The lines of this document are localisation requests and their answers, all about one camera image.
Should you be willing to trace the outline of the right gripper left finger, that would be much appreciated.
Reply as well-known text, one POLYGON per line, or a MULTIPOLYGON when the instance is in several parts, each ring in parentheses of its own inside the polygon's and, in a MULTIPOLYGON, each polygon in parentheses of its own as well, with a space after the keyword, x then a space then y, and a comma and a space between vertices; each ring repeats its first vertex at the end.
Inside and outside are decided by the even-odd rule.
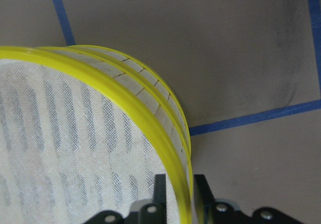
POLYGON ((154 178, 153 197, 140 208, 140 223, 166 223, 166 175, 154 178))

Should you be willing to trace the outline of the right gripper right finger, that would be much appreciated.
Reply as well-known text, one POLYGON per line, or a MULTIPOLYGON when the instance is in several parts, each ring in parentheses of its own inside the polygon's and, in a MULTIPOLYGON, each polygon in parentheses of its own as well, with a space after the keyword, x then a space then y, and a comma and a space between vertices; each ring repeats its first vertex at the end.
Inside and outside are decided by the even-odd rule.
POLYGON ((231 202, 216 199, 205 175, 194 175, 194 207, 199 223, 240 223, 231 202))

